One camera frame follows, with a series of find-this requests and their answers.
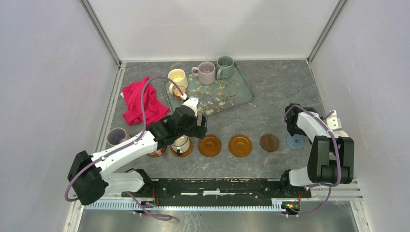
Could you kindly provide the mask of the white black-rimmed mug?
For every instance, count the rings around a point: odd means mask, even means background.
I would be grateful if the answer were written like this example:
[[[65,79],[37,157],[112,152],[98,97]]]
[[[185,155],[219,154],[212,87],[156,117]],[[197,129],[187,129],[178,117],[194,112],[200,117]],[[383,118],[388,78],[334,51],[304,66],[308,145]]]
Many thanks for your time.
[[[183,135],[176,139],[173,144],[170,145],[171,152],[177,157],[183,157],[187,155],[190,148],[190,139],[188,136]]]

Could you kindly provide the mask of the blue round coaster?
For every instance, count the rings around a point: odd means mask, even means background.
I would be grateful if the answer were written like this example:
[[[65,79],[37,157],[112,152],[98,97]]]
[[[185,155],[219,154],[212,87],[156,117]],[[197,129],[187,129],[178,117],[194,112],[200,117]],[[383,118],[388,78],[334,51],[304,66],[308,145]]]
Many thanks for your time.
[[[289,135],[286,138],[287,146],[291,149],[299,150],[302,149],[305,145],[305,137],[303,135],[295,134]]]

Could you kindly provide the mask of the wooden coaster one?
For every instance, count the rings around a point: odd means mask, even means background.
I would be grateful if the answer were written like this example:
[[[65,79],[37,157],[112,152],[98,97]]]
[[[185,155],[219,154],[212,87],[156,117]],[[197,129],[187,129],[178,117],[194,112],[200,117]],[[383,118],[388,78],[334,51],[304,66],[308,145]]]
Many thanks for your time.
[[[175,155],[176,157],[186,157],[188,156],[192,150],[193,150],[193,144],[192,144],[192,139],[189,138],[184,145],[182,146],[173,146],[170,145],[171,148],[171,152],[173,155]]]

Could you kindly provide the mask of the wooden coaster two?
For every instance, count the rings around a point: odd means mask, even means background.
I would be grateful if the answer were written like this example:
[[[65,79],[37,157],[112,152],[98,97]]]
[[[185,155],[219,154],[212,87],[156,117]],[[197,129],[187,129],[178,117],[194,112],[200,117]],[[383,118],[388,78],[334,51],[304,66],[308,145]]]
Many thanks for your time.
[[[218,137],[207,135],[198,142],[198,150],[205,157],[214,157],[221,151],[222,145]]]

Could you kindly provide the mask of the dark walnut coaster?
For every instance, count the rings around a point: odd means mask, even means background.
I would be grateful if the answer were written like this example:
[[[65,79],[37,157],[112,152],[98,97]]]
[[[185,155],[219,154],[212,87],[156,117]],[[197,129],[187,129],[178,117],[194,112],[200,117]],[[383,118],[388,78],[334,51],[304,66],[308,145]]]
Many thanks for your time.
[[[260,146],[267,152],[274,152],[279,148],[279,140],[273,134],[264,134],[260,138]]]

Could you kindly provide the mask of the cream mug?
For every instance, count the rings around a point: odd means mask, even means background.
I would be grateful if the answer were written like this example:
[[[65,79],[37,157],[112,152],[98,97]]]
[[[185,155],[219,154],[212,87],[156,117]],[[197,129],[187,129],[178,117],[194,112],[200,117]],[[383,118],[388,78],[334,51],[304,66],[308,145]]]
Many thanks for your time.
[[[188,80],[187,80],[185,72],[182,69],[173,69],[173,70],[171,70],[168,73],[168,78],[175,82],[175,85],[172,82],[170,82],[169,92],[171,94],[174,93],[174,89],[176,88],[176,86],[184,87],[185,89],[187,89]]]

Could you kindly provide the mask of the wooden coaster three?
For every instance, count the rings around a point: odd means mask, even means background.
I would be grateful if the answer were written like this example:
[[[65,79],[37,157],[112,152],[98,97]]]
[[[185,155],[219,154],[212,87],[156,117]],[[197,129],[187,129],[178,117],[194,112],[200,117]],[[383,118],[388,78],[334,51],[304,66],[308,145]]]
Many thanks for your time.
[[[157,158],[157,157],[159,157],[159,156],[161,156],[162,154],[165,153],[166,148],[167,148],[167,147],[165,146],[165,147],[163,147],[162,149],[159,149],[159,150],[156,150],[156,151],[154,151],[154,152],[148,153],[147,156],[149,156],[149,157],[151,157],[151,158]]]

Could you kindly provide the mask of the lilac mug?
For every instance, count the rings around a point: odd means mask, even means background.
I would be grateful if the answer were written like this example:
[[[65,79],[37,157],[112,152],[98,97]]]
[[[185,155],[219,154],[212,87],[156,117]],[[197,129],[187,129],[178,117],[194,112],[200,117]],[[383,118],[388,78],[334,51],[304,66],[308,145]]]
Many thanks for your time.
[[[204,61],[198,67],[192,67],[191,74],[196,76],[203,85],[210,85],[216,81],[216,67],[209,61]]]

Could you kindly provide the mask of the yellow mug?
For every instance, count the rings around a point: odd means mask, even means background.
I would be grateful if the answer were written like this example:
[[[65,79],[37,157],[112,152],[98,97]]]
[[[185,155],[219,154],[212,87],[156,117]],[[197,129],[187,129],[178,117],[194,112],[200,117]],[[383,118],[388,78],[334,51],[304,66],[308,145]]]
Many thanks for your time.
[[[339,137],[349,137],[349,135],[343,130],[335,131],[335,133],[337,133]]]

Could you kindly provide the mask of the wooden coaster five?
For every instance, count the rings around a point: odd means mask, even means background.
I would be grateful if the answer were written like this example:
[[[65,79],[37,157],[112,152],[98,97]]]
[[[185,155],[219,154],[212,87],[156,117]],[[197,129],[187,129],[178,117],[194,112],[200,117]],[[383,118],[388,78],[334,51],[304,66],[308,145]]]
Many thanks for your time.
[[[252,151],[252,142],[245,135],[233,136],[228,144],[230,152],[236,157],[246,157]]]

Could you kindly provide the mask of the green mug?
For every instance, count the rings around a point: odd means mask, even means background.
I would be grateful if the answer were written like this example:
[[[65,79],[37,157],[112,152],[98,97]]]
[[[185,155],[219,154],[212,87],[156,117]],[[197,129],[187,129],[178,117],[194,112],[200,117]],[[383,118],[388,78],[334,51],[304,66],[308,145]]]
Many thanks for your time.
[[[216,63],[217,74],[216,78],[227,79],[233,76],[234,74],[234,60],[229,56],[222,56],[218,58]]]

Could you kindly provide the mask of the beige pink-handled mug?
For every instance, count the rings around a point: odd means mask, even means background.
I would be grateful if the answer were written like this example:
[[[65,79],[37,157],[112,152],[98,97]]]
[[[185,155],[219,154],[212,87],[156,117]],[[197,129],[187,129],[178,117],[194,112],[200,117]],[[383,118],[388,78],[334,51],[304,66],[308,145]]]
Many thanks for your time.
[[[109,145],[116,146],[130,138],[131,136],[125,131],[124,128],[113,128],[109,131],[106,140]]]

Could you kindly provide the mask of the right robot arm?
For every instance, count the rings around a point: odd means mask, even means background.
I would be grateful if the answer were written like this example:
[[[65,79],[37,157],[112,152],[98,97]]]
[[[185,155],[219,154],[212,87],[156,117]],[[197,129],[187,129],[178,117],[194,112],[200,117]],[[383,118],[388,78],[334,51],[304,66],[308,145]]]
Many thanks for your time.
[[[321,117],[311,107],[291,103],[285,108],[284,122],[290,136],[305,136],[311,142],[307,165],[286,170],[279,191],[292,197],[299,187],[336,187],[349,184],[354,176],[354,141],[341,130],[336,111]]]

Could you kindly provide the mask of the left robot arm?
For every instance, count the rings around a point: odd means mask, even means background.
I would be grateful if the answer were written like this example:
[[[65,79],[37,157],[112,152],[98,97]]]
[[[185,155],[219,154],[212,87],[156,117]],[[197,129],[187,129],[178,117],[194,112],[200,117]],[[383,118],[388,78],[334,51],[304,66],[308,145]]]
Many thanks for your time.
[[[140,197],[148,196],[152,184],[142,174],[116,171],[138,157],[173,144],[181,136],[203,139],[207,133],[207,115],[202,115],[200,125],[197,121],[194,111],[183,105],[172,115],[151,123],[138,135],[110,149],[91,155],[86,151],[77,153],[68,172],[65,200],[79,200],[82,205],[89,205],[108,194],[135,192]],[[69,198],[70,189],[74,190],[76,198]]]

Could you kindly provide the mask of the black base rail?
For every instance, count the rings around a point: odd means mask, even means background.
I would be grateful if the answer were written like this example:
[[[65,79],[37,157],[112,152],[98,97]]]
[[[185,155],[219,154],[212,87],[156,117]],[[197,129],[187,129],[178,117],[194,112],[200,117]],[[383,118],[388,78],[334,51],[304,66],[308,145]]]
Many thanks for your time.
[[[159,201],[158,206],[269,206],[272,199],[311,198],[303,187],[291,187],[277,179],[160,178],[132,193],[135,198]]]

